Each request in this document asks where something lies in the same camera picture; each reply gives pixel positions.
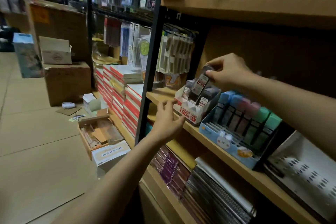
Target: orange sticker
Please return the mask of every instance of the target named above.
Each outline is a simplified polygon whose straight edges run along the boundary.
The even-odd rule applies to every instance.
[[[47,9],[39,6],[31,6],[33,20],[36,22],[49,24],[49,12]]]

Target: blue package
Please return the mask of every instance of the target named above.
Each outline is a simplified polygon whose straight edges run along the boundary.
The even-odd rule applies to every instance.
[[[14,33],[13,45],[22,78],[44,77],[42,64],[31,34]]]

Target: open orange box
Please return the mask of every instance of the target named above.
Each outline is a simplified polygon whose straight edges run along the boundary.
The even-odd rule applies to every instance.
[[[99,124],[102,125],[102,124],[104,124],[106,122],[109,122],[112,125],[114,125],[114,128],[120,134],[119,138],[111,138],[111,137],[109,137],[109,135],[106,133],[105,128],[103,126],[99,126]],[[94,132],[93,131],[89,131],[87,129],[88,134],[89,135],[90,134],[93,135],[97,140],[99,140],[101,142],[101,145],[98,145],[98,146],[96,146],[94,148],[90,147],[89,143],[85,139],[84,133],[81,130],[82,128],[88,128],[90,125],[92,125],[92,128],[94,129]],[[111,144],[113,144],[114,142],[117,143],[117,142],[120,142],[121,140],[124,139],[122,137],[120,131],[115,126],[114,122],[110,119],[110,115],[109,114],[81,120],[80,122],[78,122],[78,130],[79,130],[79,134],[81,135],[81,138],[82,138],[83,144],[85,146],[86,152],[89,155],[89,158],[91,160],[92,160],[92,151],[93,150],[97,150],[97,149],[99,149],[101,147],[109,145],[110,143],[108,141],[110,141]]]

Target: hand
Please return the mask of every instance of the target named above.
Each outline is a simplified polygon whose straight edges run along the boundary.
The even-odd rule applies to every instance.
[[[173,101],[165,101],[157,105],[156,120],[149,135],[161,144],[174,139],[183,128],[184,116],[174,120],[173,104]]]
[[[206,71],[206,75],[212,79],[223,92],[234,89],[239,84],[241,78],[253,74],[246,66],[244,59],[234,53],[213,59],[207,64],[219,68],[218,71]]]

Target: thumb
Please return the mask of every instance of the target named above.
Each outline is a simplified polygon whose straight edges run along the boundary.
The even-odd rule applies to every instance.
[[[184,124],[184,115],[180,116],[177,120],[174,120],[173,123],[177,128],[182,128]]]
[[[219,77],[219,72],[213,70],[207,70],[205,71],[205,74],[214,81],[216,81]]]

